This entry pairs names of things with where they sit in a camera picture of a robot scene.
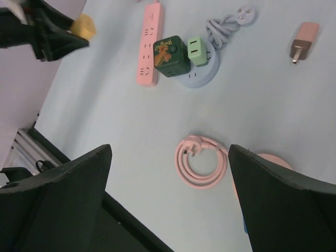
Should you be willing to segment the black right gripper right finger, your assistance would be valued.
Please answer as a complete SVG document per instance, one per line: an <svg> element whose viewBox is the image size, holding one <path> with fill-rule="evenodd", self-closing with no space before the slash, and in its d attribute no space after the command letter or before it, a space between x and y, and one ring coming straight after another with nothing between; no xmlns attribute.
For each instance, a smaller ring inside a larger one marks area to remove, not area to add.
<svg viewBox="0 0 336 252"><path fill-rule="evenodd" d="M228 159L253 251L335 251L335 185L232 144Z"/></svg>

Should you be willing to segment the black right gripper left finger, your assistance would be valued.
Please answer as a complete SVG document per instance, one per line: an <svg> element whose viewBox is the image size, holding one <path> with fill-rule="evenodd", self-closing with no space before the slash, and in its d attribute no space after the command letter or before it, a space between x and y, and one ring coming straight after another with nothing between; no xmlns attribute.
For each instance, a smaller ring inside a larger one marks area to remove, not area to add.
<svg viewBox="0 0 336 252"><path fill-rule="evenodd" d="M104 144L1 188L1 251L88 251L112 160Z"/></svg>

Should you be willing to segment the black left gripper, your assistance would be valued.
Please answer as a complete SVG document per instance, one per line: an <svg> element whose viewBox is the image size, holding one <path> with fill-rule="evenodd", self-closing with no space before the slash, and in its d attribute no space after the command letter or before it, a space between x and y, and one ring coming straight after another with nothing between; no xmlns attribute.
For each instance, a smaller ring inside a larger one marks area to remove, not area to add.
<svg viewBox="0 0 336 252"><path fill-rule="evenodd" d="M24 1L18 6L26 23L9 7L1 8L1 49L31 45L38 60L56 61L89 46L88 40L70 32L74 20L46 1Z"/></svg>

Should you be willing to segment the yellow plug adapter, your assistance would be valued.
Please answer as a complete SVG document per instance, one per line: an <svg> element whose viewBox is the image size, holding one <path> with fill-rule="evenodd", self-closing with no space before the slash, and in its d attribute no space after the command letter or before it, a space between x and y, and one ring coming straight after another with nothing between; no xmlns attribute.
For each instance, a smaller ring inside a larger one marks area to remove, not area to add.
<svg viewBox="0 0 336 252"><path fill-rule="evenodd" d="M84 13L80 14L80 16L73 22L70 31L72 34L85 40L91 40L97 33L92 18Z"/></svg>

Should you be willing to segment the dark green cube socket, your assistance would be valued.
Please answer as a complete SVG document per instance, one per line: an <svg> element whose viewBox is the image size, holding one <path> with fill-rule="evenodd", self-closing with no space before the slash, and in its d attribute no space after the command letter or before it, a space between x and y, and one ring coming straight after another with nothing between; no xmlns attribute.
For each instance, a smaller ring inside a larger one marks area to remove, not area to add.
<svg viewBox="0 0 336 252"><path fill-rule="evenodd" d="M186 44L175 35L158 40L153 45L155 69L166 77L175 77L191 71Z"/></svg>

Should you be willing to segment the light green USB charger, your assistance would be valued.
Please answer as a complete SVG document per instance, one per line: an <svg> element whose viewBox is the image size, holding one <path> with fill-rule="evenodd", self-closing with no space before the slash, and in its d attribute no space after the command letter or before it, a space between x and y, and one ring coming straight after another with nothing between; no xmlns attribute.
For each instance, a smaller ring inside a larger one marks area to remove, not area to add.
<svg viewBox="0 0 336 252"><path fill-rule="evenodd" d="M207 47L200 36L188 39L187 53L194 66L200 67L207 64Z"/></svg>

